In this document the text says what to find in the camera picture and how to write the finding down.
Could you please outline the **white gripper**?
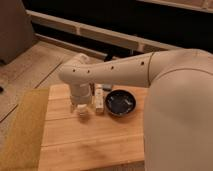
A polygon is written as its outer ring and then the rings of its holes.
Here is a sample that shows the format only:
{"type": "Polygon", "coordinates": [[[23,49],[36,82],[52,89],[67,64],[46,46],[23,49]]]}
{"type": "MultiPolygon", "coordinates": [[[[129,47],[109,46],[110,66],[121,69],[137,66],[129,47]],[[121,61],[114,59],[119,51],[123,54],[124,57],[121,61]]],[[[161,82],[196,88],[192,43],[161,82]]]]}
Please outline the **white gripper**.
{"type": "MultiPolygon", "coordinates": [[[[89,84],[70,85],[70,98],[73,104],[87,104],[87,109],[91,110],[91,88],[89,84]]],[[[70,104],[70,112],[74,111],[74,105],[70,104]]]]}

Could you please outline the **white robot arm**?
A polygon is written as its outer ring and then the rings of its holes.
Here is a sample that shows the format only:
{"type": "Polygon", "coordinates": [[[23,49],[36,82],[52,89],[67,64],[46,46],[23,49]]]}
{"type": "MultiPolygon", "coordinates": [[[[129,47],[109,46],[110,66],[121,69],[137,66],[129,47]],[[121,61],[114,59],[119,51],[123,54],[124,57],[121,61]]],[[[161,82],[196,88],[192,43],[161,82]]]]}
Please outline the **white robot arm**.
{"type": "Polygon", "coordinates": [[[91,83],[146,87],[146,171],[213,171],[213,54],[200,49],[151,52],[91,64],[78,54],[60,68],[76,104],[91,83]]]}

